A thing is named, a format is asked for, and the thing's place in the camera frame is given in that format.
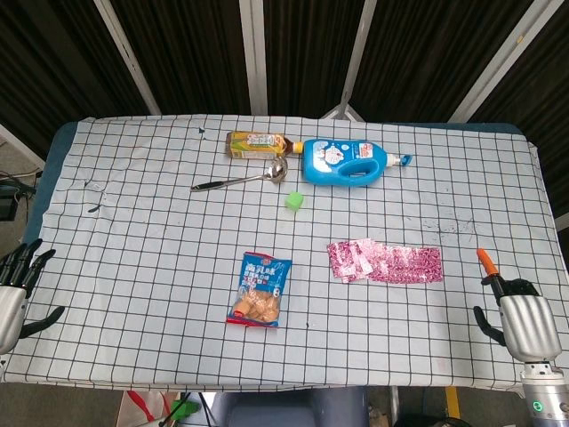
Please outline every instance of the black grid line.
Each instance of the black grid line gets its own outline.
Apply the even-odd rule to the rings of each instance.
[[[367,139],[415,158],[367,188],[312,186],[289,157],[279,186],[190,195],[192,183],[266,166],[225,157],[225,133],[236,129]],[[293,190],[305,195],[297,214],[284,207]],[[86,211],[95,205],[112,214],[93,219]],[[85,120],[44,215],[41,237],[58,253],[28,308],[37,319],[64,304],[66,316],[19,342],[5,378],[116,389],[509,389],[518,386],[519,364],[470,314],[483,304],[498,320],[479,285],[475,249],[488,249],[505,277],[535,282],[568,350],[567,279],[552,224],[534,148],[517,135],[297,117]],[[332,278],[326,245],[365,237],[440,247],[445,281]],[[225,323],[247,250],[293,259],[277,330]],[[569,359],[557,365],[569,367]]]

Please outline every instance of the metal spoon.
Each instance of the metal spoon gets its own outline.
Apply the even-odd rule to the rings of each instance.
[[[207,182],[205,184],[198,184],[190,187],[190,191],[207,191],[209,189],[220,189],[222,187],[227,187],[228,185],[239,184],[241,182],[249,182],[255,180],[267,180],[274,183],[279,183],[283,180],[288,172],[288,163],[284,157],[275,158],[267,171],[263,175],[251,176],[249,178],[238,178],[236,180],[229,181],[215,181]]]

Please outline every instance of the spoon handle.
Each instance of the spoon handle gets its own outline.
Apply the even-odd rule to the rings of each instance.
[[[209,189],[220,189],[222,187],[227,187],[228,185],[233,184],[240,184],[241,182],[249,182],[255,180],[262,180],[265,178],[265,175],[257,175],[257,176],[250,176],[249,178],[238,178],[236,180],[229,180],[229,181],[214,181],[214,182],[206,182],[204,184],[198,184],[193,187],[190,187],[190,191],[207,191]]]

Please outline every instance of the robotic arm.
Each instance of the robotic arm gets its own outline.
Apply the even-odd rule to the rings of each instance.
[[[30,267],[34,252],[41,244],[41,239],[29,246],[22,244],[0,260],[0,355],[13,349],[20,338],[27,338],[53,325],[65,310],[58,307],[47,318],[23,325],[28,298],[42,268],[55,255],[53,249],[47,251],[39,255]]]
[[[561,369],[552,367],[561,343],[548,300],[521,278],[504,280],[484,249],[477,250],[486,278],[500,307],[503,332],[492,327],[480,307],[474,315],[482,332],[524,362],[525,401],[535,427],[569,427],[569,390]]]

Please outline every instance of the plastic bag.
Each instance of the plastic bag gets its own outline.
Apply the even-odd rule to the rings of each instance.
[[[278,326],[281,296],[289,260],[245,252],[239,277],[239,290],[227,321],[248,326]]]

